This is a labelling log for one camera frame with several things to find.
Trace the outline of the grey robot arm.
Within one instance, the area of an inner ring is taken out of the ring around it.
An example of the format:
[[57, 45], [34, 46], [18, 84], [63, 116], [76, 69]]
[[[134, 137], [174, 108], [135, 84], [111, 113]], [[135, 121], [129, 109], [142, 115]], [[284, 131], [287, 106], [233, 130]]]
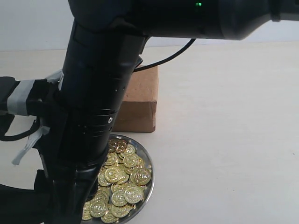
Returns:
[[71, 0], [74, 24], [59, 88], [38, 114], [50, 189], [46, 224], [79, 224], [108, 153], [125, 90], [151, 37], [242, 40], [268, 21], [297, 21], [296, 0]]

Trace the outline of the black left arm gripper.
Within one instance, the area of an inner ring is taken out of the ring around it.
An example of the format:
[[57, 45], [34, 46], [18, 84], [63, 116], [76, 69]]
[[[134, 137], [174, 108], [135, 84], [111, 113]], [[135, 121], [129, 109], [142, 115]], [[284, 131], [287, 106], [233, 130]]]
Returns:
[[[21, 160], [42, 137], [49, 135], [50, 126], [42, 118], [50, 114], [46, 102], [63, 78], [58, 70], [44, 79], [16, 80], [14, 77], [0, 78], [0, 140], [13, 142], [26, 139], [26, 144], [12, 160], [18, 166]], [[32, 118], [29, 129], [18, 134], [7, 135], [16, 117]], [[33, 189], [0, 185], [0, 222], [2, 224], [46, 223], [50, 212], [50, 184], [45, 171], [37, 170]]]

